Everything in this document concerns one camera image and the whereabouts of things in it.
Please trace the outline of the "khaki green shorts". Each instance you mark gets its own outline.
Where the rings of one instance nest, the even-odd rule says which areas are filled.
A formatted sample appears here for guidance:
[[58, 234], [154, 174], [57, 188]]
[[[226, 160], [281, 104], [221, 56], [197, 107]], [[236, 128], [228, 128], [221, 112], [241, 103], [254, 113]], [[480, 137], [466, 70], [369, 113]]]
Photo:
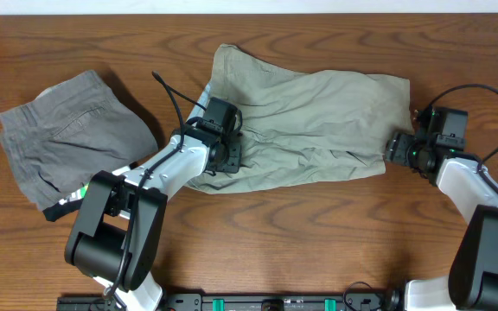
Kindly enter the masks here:
[[382, 175], [387, 141], [412, 131], [411, 82], [388, 74], [300, 73], [222, 44], [209, 97], [242, 112], [241, 164], [235, 174], [199, 175], [188, 187], [238, 194]]

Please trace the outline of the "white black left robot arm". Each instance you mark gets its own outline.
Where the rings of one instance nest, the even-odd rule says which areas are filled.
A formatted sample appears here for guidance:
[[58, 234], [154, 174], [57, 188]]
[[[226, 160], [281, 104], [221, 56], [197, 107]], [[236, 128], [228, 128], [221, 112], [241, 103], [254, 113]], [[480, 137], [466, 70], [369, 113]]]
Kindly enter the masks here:
[[198, 175], [237, 172], [240, 137], [187, 125], [140, 167], [90, 180], [65, 247], [66, 262], [105, 288], [87, 310], [158, 309], [163, 290], [150, 270], [167, 203]]

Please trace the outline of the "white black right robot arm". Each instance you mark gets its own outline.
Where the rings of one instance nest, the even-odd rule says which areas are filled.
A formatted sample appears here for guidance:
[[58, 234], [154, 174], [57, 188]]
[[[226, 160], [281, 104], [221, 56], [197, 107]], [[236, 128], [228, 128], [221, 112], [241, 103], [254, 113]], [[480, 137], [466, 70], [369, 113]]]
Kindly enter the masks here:
[[412, 168], [445, 194], [468, 227], [447, 276], [408, 282], [385, 310], [498, 310], [498, 184], [476, 155], [396, 132], [386, 160]]

